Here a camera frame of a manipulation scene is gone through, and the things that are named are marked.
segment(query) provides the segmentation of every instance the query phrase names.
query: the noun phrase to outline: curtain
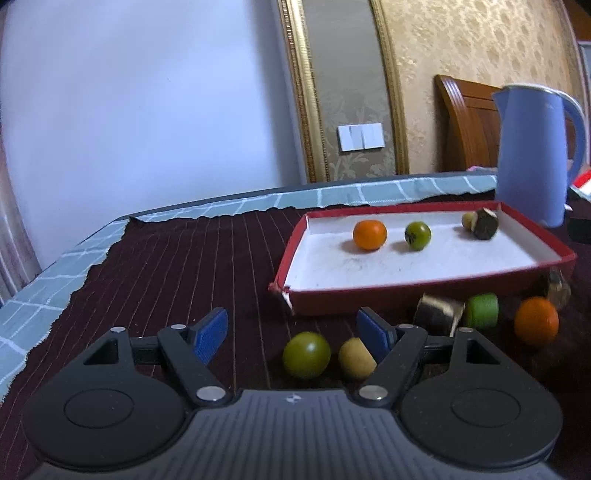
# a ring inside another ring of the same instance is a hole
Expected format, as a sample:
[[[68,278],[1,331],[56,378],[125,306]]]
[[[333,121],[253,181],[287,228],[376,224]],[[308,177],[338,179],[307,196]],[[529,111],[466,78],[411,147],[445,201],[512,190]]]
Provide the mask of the curtain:
[[[7,7],[5,4],[0,9],[0,38],[4,33]],[[0,125],[0,302],[6,303],[40,272],[41,267],[12,191]]]

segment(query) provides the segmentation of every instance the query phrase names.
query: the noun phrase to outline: wooden chair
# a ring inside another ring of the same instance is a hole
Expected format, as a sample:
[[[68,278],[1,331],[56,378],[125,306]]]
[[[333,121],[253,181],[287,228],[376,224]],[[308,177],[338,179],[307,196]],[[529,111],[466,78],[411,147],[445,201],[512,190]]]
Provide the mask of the wooden chair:
[[[449,114],[443,171],[462,171],[472,166],[496,167],[501,136],[501,117],[492,94],[500,89],[483,83],[436,75]],[[574,126],[566,122],[569,158],[574,154]]]

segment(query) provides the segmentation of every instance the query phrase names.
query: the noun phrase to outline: blue gripper pad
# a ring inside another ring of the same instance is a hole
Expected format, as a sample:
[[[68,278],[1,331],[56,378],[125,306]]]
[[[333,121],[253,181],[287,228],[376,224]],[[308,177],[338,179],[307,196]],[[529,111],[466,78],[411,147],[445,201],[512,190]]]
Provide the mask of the blue gripper pad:
[[[397,340],[394,327],[367,307],[357,312],[357,332],[377,364],[386,358]]]
[[[219,307],[213,309],[191,330],[196,334],[193,352],[207,365],[228,334],[228,313]]]

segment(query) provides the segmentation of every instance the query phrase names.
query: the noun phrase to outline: checkered cloth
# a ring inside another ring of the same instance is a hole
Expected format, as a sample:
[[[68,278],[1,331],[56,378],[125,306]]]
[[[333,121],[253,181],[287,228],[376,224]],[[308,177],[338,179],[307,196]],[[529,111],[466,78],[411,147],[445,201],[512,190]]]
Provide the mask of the checkered cloth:
[[[236,200],[171,209],[140,216],[147,222],[171,218],[209,218],[238,215],[269,208],[312,208],[329,205],[395,205],[441,194],[482,193],[495,188],[491,174],[415,177],[401,180],[329,185],[319,189],[270,193]],[[108,249],[123,235],[127,220],[110,223],[63,254],[31,284],[0,309],[0,399],[25,366],[27,353],[48,335],[92,265],[101,263]]]

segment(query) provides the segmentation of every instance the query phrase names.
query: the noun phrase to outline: gold frame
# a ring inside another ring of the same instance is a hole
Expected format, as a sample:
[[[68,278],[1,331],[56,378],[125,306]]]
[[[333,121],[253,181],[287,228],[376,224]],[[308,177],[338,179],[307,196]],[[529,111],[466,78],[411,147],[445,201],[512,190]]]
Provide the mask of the gold frame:
[[[400,84],[400,73],[396,65],[394,46],[386,27],[386,19],[382,0],[369,0],[371,10],[374,13],[378,41],[382,51],[384,62],[384,73],[390,102],[390,117],[392,119],[392,136],[394,138],[394,150],[396,152],[396,174],[410,174],[408,164],[408,141],[406,120],[404,118],[404,103],[402,99],[402,85]]]
[[[301,0],[278,0],[278,4],[300,120],[307,180],[310,183],[329,181],[324,129],[314,82],[304,9]]]

